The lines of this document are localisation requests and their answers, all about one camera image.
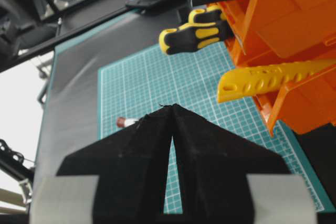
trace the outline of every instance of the metal frame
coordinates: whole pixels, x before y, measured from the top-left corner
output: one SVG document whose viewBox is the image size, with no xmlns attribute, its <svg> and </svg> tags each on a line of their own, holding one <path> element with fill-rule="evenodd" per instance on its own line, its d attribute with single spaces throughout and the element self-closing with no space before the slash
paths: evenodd
<svg viewBox="0 0 336 224">
<path fill-rule="evenodd" d="M 42 24 L 47 24 L 47 23 L 51 23 L 51 22 L 55 22 L 57 21 L 59 18 L 71 14 L 76 10 L 79 10 L 85 6 L 87 6 L 88 4 L 96 1 L 96 0 L 80 0 L 77 1 L 75 3 L 73 3 L 72 5 L 68 6 L 67 8 L 63 9 L 63 10 L 59 10 L 56 6 L 52 6 L 55 5 L 53 3 L 52 0 L 46 0 L 48 2 L 48 4 L 50 5 L 50 7 L 53 9 L 53 11 L 55 12 L 53 15 L 41 20 Z M 31 58 L 41 55 L 41 54 L 45 54 L 49 51 L 54 50 L 54 47 L 66 40 L 72 39 L 74 37 L 77 37 L 78 35 L 85 33 L 86 31 L 89 31 L 91 29 L 93 29 L 94 27 L 114 18 L 117 17 L 127 11 L 129 11 L 131 8 L 128 7 L 122 7 L 112 13 L 109 13 L 101 18 L 98 18 L 97 20 L 90 22 L 82 27 L 76 28 L 74 30 L 71 30 L 69 32 L 67 32 L 66 34 L 63 35 L 58 35 L 58 33 L 56 34 L 56 37 L 46 40 L 43 43 L 41 43 L 40 45 L 37 45 L 33 48 L 30 48 L 27 52 L 19 55 L 17 58 L 12 59 L 10 61 L 8 61 L 7 63 L 5 63 L 2 67 L 0 67 L 0 72 L 3 72 L 9 68 L 12 68 L 18 64 L 21 64 L 27 60 L 30 60 Z M 30 27 L 25 27 L 23 30 L 20 31 L 20 34 L 24 34 L 28 31 L 33 30 L 34 27 L 30 26 Z"/>
</svg>

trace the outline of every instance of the green cutting mat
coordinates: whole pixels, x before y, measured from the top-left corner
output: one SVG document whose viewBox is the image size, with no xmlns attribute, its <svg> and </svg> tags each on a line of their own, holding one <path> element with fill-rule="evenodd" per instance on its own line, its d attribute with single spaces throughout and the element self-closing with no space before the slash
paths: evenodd
<svg viewBox="0 0 336 224">
<path fill-rule="evenodd" d="M 221 75 L 234 68 L 223 43 L 194 54 L 163 55 L 158 45 L 112 63 L 98 73 L 98 139 L 118 130 L 116 119 L 140 118 L 178 103 L 209 121 L 279 153 L 293 173 L 301 174 L 316 211 L 334 211 L 329 198 L 293 133 L 277 122 L 270 137 L 252 98 L 217 104 Z M 181 196 L 171 145 L 164 204 L 165 213 L 182 213 Z"/>
</svg>

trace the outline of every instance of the black machine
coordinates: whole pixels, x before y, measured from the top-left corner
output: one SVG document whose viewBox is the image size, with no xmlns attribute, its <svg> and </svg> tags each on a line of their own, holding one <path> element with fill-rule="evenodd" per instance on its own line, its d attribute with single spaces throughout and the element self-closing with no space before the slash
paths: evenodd
<svg viewBox="0 0 336 224">
<path fill-rule="evenodd" d="M 67 7 L 58 5 L 57 0 L 0 0 L 0 72 L 49 52 L 56 45 L 131 9 L 145 10 L 138 12 L 140 15 L 148 11 L 147 16 L 143 15 L 146 19 L 160 8 L 165 9 L 165 3 L 172 4 L 175 0 L 122 0 L 122 7 L 78 27 L 65 27 L 64 31 L 63 19 L 100 0 L 61 1 L 67 3 Z M 191 5 L 209 2 L 189 0 Z M 185 3 L 178 10 L 182 23 L 189 10 Z M 182 196 L 181 215 L 163 213 L 172 138 Z M 27 195 L 32 193 L 34 171 L 23 166 L 23 156 L 2 140 L 0 169 L 18 182 L 25 181 L 23 188 L 26 187 Z M 44 217 L 61 216 L 61 207 L 55 210 L 49 206 L 44 201 L 47 197 L 42 197 L 44 193 L 48 195 L 53 188 L 56 191 L 53 186 L 57 186 L 57 179 L 95 176 L 97 187 L 92 190 L 91 201 L 73 198 L 74 205 L 79 206 L 77 210 L 84 209 L 80 208 L 83 202 L 90 204 L 83 211 L 89 213 L 87 216 L 92 223 L 215 223 L 220 219 L 252 224 L 256 220 L 257 206 L 248 174 L 288 175 L 290 171 L 278 154 L 177 104 L 165 105 L 130 127 L 72 151 L 59 167 L 55 184 L 40 187 L 35 207 L 27 207 L 29 211 L 25 215 L 0 216 L 0 222 L 43 223 L 38 219 L 39 208 L 44 211 Z M 62 186 L 57 190 L 60 195 L 66 195 Z M 318 223 L 329 224 L 336 220 L 334 213 L 314 213 L 314 216 Z"/>
</svg>

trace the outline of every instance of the yellow handle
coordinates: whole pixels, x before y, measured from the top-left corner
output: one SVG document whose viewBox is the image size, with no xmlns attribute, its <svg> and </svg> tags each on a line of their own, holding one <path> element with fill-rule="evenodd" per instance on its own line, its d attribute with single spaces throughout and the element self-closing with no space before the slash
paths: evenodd
<svg viewBox="0 0 336 224">
<path fill-rule="evenodd" d="M 186 23 L 178 28 L 163 30 L 159 36 L 159 44 L 164 53 L 173 55 L 179 52 L 196 52 L 232 36 L 233 33 L 226 20 Z"/>
<path fill-rule="evenodd" d="M 210 23 L 219 20 L 226 20 L 226 16 L 218 5 L 192 10 L 188 16 L 189 23 Z"/>
<path fill-rule="evenodd" d="M 221 77 L 217 100 L 221 103 L 276 91 L 288 81 L 299 82 L 335 63 L 336 59 L 326 59 L 233 69 Z"/>
</svg>

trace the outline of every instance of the red cap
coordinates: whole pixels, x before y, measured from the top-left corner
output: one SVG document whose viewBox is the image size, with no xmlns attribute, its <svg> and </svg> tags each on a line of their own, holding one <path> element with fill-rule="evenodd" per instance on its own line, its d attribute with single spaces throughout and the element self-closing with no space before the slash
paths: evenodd
<svg viewBox="0 0 336 224">
<path fill-rule="evenodd" d="M 118 117 L 117 118 L 117 126 L 119 128 L 124 128 L 125 127 L 125 120 L 126 120 L 126 118 Z"/>
</svg>

